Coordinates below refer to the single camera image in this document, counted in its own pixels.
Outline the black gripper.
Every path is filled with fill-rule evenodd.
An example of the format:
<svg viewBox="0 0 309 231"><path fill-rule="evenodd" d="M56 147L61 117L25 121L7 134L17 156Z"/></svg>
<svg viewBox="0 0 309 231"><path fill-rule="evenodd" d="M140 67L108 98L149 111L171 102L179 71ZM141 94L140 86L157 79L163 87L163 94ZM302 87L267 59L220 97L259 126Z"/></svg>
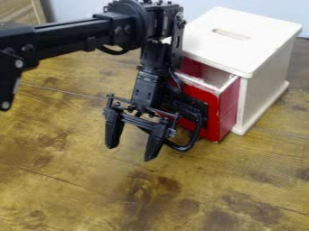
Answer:
<svg viewBox="0 0 309 231"><path fill-rule="evenodd" d="M156 116L163 101L163 93L167 88L165 78L173 75L173 63L169 60L169 45L161 42L147 42L141 48L141 65L139 66L137 78L132 90L130 100L124 108L113 102L114 96L109 95L104 116L105 116L105 147L113 149L118 145L122 127L125 123L153 129L145 144L144 160L155 159L163 142L175 135L175 129L169 127L167 121L157 124L140 119L143 114Z"/></svg>

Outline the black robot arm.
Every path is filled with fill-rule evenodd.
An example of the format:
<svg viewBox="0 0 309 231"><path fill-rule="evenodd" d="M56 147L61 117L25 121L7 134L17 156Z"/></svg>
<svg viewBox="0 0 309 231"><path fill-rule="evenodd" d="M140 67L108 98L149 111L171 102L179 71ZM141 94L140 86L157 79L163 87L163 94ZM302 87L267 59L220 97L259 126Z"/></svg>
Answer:
<svg viewBox="0 0 309 231"><path fill-rule="evenodd" d="M177 117L160 105L165 79L175 77L181 63L184 25L180 5L152 0L113 0L101 13L68 23L0 23L0 111L11 107L21 73L41 60L74 51L121 55L139 49L141 65L128 105L113 96L105 104L105 147L117 147L124 124L132 124L148 134L144 159L152 160L176 133Z"/></svg>

